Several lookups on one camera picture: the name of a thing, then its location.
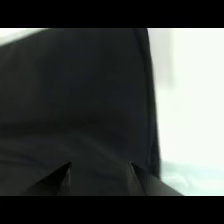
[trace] dark garment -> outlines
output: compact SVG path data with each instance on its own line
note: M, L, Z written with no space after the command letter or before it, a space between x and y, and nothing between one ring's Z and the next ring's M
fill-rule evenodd
M71 195L141 195L159 177L146 28L49 29L0 48L0 195L71 163Z

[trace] black fabric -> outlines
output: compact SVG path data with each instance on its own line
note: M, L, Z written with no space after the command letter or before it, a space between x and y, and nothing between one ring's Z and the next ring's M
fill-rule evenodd
M159 177L154 99L146 28L49 29L1 47L0 195L69 162L71 195L141 194L129 162Z

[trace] black cloth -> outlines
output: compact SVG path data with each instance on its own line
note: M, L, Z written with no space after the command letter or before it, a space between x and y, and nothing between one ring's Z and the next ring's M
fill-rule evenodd
M49 29L0 48L0 195L72 164L71 195L138 195L159 177L146 28Z

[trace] white wall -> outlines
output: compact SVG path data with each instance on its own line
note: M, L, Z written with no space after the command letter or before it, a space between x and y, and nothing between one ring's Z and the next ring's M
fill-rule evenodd
M224 195L224 29L149 28L163 179Z

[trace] black jacket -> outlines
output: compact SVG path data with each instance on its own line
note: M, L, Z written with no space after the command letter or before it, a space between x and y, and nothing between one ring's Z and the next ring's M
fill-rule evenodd
M146 28L49 29L0 48L0 195L71 163L70 195L141 195L159 177Z

